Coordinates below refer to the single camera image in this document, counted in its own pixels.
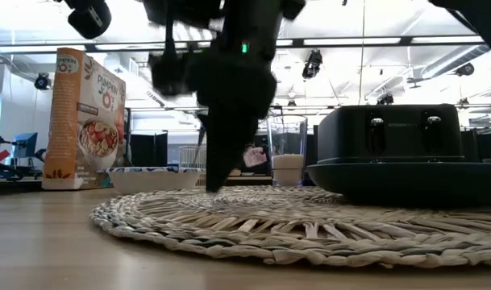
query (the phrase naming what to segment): security camera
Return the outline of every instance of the security camera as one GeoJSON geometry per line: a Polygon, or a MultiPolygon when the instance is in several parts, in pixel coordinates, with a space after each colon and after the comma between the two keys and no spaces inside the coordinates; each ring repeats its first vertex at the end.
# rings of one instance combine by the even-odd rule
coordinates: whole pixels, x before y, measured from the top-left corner
{"type": "Polygon", "coordinates": [[[377,105],[392,105],[393,95],[391,93],[384,93],[377,98],[377,105]]]}
{"type": "Polygon", "coordinates": [[[455,74],[459,77],[471,76],[474,73],[474,65],[471,63],[465,64],[456,69],[455,74]]]}
{"type": "Polygon", "coordinates": [[[39,76],[35,79],[34,86],[36,89],[47,90],[52,87],[52,81],[45,72],[40,72],[39,76]]]}
{"type": "Polygon", "coordinates": [[[302,77],[305,80],[316,77],[317,73],[320,72],[320,65],[322,64],[322,54],[319,50],[313,50],[308,55],[308,58],[304,64],[304,69],[302,70],[302,77]]]}

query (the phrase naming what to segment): pumpkin o's cereal box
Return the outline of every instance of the pumpkin o's cereal box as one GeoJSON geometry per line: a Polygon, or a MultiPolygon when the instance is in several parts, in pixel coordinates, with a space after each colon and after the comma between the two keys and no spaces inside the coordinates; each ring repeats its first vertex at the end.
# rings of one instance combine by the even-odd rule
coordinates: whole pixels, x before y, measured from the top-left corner
{"type": "Polygon", "coordinates": [[[84,52],[57,50],[44,189],[110,185],[102,168],[122,165],[125,82],[84,52]]]}

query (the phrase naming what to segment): wall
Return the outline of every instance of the wall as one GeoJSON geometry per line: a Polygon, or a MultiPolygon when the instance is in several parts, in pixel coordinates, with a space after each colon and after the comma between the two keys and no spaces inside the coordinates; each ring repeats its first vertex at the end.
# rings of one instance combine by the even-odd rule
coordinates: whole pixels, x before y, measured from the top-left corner
{"type": "MultiPolygon", "coordinates": [[[[48,128],[52,91],[39,91],[34,83],[13,73],[6,65],[0,64],[0,135],[7,141],[22,133],[37,132],[36,150],[48,145],[48,128]]],[[[1,145],[0,151],[12,146],[1,145]]],[[[42,163],[34,160],[37,168],[42,163]]]]}

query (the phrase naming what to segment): wooden table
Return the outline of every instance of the wooden table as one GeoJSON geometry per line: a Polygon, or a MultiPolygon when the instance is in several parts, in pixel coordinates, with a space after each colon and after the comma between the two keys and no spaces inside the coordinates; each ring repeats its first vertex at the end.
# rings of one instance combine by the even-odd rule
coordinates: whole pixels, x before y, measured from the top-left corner
{"type": "Polygon", "coordinates": [[[0,196],[0,289],[491,289],[491,268],[352,270],[212,260],[112,238],[90,210],[112,190],[0,196]]]}

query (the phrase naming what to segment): black tray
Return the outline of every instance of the black tray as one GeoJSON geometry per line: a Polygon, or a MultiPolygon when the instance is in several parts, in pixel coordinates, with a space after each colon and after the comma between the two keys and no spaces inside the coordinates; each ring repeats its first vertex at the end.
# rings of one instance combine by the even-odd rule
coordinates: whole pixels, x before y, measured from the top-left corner
{"type": "Polygon", "coordinates": [[[491,205],[491,164],[317,164],[307,168],[320,188],[349,201],[405,207],[491,205]]]}

